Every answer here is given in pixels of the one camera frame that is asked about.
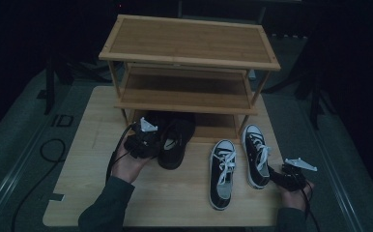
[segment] forearm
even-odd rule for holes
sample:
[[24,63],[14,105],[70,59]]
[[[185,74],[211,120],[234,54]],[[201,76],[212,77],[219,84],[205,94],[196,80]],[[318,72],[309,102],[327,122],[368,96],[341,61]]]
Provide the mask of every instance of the forearm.
[[96,202],[81,214],[80,231],[122,231],[133,190],[133,185],[111,176]]
[[275,232],[306,232],[304,212],[294,208],[281,208],[277,213]]

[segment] dark background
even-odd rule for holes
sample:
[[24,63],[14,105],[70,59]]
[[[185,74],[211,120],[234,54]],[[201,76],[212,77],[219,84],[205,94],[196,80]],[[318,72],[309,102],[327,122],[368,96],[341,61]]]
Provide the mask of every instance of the dark background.
[[[297,69],[320,75],[373,179],[373,0],[184,0],[183,14],[256,20],[262,7],[268,34],[308,37]],[[177,17],[178,1],[0,0],[0,120],[50,57],[95,64],[117,14]]]

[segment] shoelace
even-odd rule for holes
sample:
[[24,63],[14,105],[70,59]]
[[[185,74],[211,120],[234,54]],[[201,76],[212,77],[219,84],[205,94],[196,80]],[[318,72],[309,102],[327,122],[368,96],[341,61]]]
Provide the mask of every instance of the shoelace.
[[236,154],[236,152],[225,149],[219,149],[219,152],[214,154],[214,156],[221,161],[219,168],[222,170],[222,173],[220,173],[219,180],[217,181],[218,185],[225,184],[226,175],[234,171],[235,163],[233,162],[233,159]]
[[263,145],[263,138],[260,134],[257,133],[250,133],[249,138],[252,141],[253,145],[255,145],[256,150],[262,150],[261,158],[259,160],[258,165],[256,168],[258,171],[260,171],[263,167],[263,165],[268,161],[268,154],[269,151],[271,150],[270,147]]

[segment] floor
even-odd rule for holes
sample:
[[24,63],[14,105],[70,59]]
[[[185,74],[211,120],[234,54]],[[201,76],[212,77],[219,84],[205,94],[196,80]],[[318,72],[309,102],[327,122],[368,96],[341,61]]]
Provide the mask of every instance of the floor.
[[[287,77],[306,42],[298,38],[271,37],[270,40],[282,70],[273,74],[266,87]],[[78,230],[76,227],[49,228],[42,223],[62,164],[56,165],[41,184],[27,194],[53,166],[43,161],[41,150],[46,156],[54,156],[53,159],[63,151],[60,144],[47,147],[45,141],[54,137],[63,139],[66,152],[69,150],[91,91],[100,84],[79,75],[72,86],[56,83],[56,104],[52,112],[44,116],[45,102],[36,99],[43,89],[43,79],[44,72],[31,80],[0,124],[0,231]],[[321,231],[373,231],[373,184],[353,141],[340,119],[323,104],[319,130],[312,127],[308,119],[310,98],[300,101],[293,95],[298,84],[263,94],[282,157],[302,157],[318,166],[318,172],[305,171],[304,174],[316,184],[312,211]],[[63,115],[66,120],[72,119],[69,127],[57,127],[54,123],[68,124],[55,121]],[[307,226],[309,231],[316,231],[311,219]],[[195,228],[192,231],[262,232],[273,231],[273,227]]]

